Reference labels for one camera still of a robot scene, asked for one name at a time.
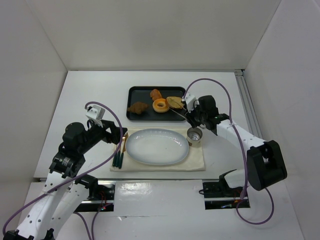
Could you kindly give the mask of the steel serving tongs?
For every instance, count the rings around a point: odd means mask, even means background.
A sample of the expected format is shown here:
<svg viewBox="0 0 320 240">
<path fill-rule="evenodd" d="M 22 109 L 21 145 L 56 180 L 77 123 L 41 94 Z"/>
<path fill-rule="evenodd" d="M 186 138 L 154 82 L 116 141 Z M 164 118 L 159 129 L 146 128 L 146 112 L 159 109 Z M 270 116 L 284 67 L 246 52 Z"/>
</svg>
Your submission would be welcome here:
<svg viewBox="0 0 320 240">
<path fill-rule="evenodd" d="M 177 115 L 179 115 L 180 117 L 182 117 L 182 118 L 184 118 L 185 120 L 186 120 L 186 118 L 185 118 L 185 114 L 188 114 L 189 112 L 186 110 L 186 108 L 185 108 L 185 104 L 184 104 L 184 108 L 183 109 L 175 109 L 175 108 L 169 108 L 171 111 L 173 111 L 175 114 L 177 114 Z"/>
</svg>

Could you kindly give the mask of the sliced seeded bread loaf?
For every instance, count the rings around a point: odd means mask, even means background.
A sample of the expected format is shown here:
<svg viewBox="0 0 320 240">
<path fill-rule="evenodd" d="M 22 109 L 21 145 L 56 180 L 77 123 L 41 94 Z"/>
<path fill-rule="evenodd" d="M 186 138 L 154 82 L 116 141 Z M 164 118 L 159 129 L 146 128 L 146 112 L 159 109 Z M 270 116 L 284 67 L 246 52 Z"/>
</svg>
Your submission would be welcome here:
<svg viewBox="0 0 320 240">
<path fill-rule="evenodd" d="M 172 109 L 183 109 L 184 108 L 184 104 L 182 102 L 182 98 L 181 97 L 177 97 L 177 96 L 168 96 L 165 99 L 167 105 L 172 108 Z"/>
</svg>

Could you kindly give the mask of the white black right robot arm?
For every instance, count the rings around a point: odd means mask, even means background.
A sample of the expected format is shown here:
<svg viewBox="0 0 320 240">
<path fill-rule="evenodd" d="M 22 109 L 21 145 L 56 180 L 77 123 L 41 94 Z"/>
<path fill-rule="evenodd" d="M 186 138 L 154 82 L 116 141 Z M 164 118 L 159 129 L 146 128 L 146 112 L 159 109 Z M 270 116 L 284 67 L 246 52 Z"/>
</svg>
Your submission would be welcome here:
<svg viewBox="0 0 320 240">
<path fill-rule="evenodd" d="M 229 188 L 241 186 L 240 174 L 244 174 L 244 183 L 257 191 L 287 178 L 288 173 L 282 151 L 276 141 L 266 141 L 256 137 L 231 121 L 227 114 L 220 114 L 216 101 L 211 95 L 196 99 L 188 92 L 182 101 L 186 107 L 184 115 L 193 128 L 205 127 L 244 153 L 244 170 L 232 170 L 224 177 Z"/>
</svg>

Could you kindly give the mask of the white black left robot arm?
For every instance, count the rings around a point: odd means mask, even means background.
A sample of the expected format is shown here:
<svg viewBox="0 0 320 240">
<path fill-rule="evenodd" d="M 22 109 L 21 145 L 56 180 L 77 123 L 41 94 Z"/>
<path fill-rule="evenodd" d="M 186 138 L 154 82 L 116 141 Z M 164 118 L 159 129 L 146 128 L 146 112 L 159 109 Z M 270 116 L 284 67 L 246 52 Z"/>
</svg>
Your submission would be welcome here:
<svg viewBox="0 0 320 240">
<path fill-rule="evenodd" d="M 23 222 L 4 232 L 5 240 L 54 240 L 63 225 L 86 198 L 93 198 L 98 189 L 97 178 L 77 174 L 85 163 L 85 153 L 100 141 L 117 145 L 127 128 L 102 120 L 85 129 L 80 122 L 65 128 L 62 143 L 49 167 L 42 195 L 33 204 Z"/>
</svg>

